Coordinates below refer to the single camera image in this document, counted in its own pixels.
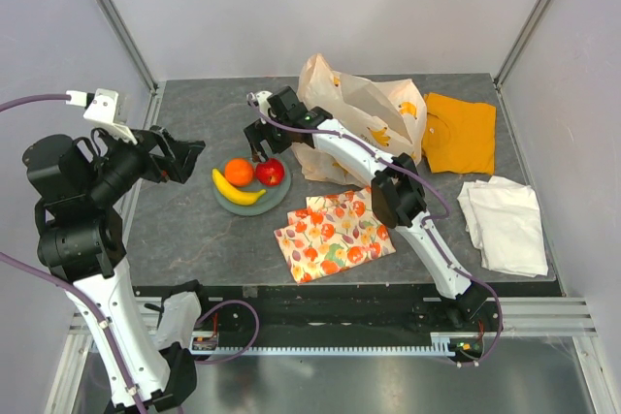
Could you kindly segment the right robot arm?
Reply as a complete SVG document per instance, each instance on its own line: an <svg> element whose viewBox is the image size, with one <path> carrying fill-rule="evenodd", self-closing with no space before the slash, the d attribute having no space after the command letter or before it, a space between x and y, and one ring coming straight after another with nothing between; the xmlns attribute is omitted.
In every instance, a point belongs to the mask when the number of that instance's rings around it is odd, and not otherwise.
<svg viewBox="0 0 621 414"><path fill-rule="evenodd" d="M372 210L379 222L412 247L445 301L444 318L453 329L468 329L479 318L491 292L457 260L436 228L425 194L436 194L406 153L393 156L348 131L320 107L309 109L289 86L276 93L250 93L247 104L259 118L244 129L252 156L280 154L294 143L335 159L371 188Z"/></svg>

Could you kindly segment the fake orange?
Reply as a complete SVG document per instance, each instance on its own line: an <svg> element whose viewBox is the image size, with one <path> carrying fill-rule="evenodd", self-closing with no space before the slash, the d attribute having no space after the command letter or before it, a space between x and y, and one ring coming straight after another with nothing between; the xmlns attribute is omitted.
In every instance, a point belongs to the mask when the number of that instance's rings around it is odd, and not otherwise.
<svg viewBox="0 0 621 414"><path fill-rule="evenodd" d="M224 167L225 179L235 187L246 187L254 180L254 167L244 158L232 158Z"/></svg>

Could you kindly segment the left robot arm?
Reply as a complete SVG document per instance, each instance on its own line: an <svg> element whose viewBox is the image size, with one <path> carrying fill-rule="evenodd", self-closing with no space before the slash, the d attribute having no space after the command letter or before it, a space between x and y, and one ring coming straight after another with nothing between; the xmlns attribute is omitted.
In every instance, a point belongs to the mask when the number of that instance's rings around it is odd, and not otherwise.
<svg viewBox="0 0 621 414"><path fill-rule="evenodd" d="M196 280L175 286L155 308L155 335L147 331L130 278L123 220L114 205L134 184L185 183L205 145L175 140L153 126L134 141L100 133L107 151L67 135L51 135L22 156L29 182L39 193L35 225L37 255L51 276L70 285L67 295L82 314L101 354L111 386L110 413L136 413L141 406L163 412L182 406L197 385L188 349L193 330L212 321L212 305L198 298Z"/></svg>

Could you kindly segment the banana print plastic bag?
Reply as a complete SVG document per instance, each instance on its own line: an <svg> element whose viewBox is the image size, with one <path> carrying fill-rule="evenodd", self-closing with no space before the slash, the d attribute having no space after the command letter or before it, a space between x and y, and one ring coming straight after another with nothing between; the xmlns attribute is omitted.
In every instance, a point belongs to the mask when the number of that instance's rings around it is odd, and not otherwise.
<svg viewBox="0 0 621 414"><path fill-rule="evenodd" d="M373 81L338 72L317 53L302 68L297 96L307 108L332 114L366 143L421 161L427 106L411 79Z"/></svg>

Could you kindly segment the fake red apple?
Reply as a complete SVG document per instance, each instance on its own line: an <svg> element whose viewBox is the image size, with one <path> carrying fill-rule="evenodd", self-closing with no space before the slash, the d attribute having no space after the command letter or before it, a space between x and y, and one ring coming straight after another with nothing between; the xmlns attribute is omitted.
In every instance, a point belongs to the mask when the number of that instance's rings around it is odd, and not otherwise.
<svg viewBox="0 0 621 414"><path fill-rule="evenodd" d="M285 168L276 158L258 163L254 173L257 180L268 187L280 185L285 178Z"/></svg>

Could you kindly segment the fake banana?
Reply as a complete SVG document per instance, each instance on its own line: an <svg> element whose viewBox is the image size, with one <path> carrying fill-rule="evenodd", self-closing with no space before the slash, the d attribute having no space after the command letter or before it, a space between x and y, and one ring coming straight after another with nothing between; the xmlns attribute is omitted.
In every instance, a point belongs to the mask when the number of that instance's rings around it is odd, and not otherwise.
<svg viewBox="0 0 621 414"><path fill-rule="evenodd" d="M218 169L212 170L212 182L216 190L226 200L238 206L252 206L267 194L265 189L254 192L246 192L238 189L230 184Z"/></svg>

